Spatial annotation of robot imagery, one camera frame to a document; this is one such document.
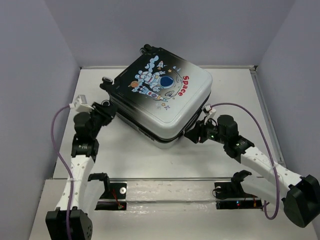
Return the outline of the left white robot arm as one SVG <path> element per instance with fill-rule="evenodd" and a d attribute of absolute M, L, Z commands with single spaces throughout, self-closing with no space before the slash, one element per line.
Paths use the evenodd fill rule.
<path fill-rule="evenodd" d="M 91 172 L 100 146 L 97 136 L 102 127 L 112 122 L 117 107 L 109 101 L 89 105 L 79 100 L 62 107 L 59 112 L 66 109 L 77 111 L 73 118 L 75 134 L 70 163 L 57 154 L 68 178 L 55 209 L 47 212 L 45 223 L 52 240 L 90 240 L 93 235 L 90 212 L 95 210 L 99 199 L 111 191 L 107 173 Z"/>

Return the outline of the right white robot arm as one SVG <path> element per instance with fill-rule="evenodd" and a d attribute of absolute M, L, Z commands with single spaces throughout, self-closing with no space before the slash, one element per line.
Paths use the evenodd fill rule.
<path fill-rule="evenodd" d="M 273 194 L 259 187 L 261 198 L 283 202 L 288 219 L 300 228 L 306 227 L 320 214 L 320 184 L 312 175 L 301 176 L 273 162 L 251 141 L 241 136 L 238 124 L 230 115 L 221 115 L 217 121 L 209 118 L 198 120 L 184 136 L 193 143 L 212 140 L 223 145 L 226 154 L 238 163 L 261 175 L 275 186 Z"/>

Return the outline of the small black kids suitcase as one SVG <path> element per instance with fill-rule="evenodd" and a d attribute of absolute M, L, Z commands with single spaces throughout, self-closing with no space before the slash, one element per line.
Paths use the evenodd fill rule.
<path fill-rule="evenodd" d="M 162 48 L 145 44 L 140 56 L 99 87 L 117 116 L 157 148 L 171 148 L 199 118 L 210 97 L 212 75 Z"/>

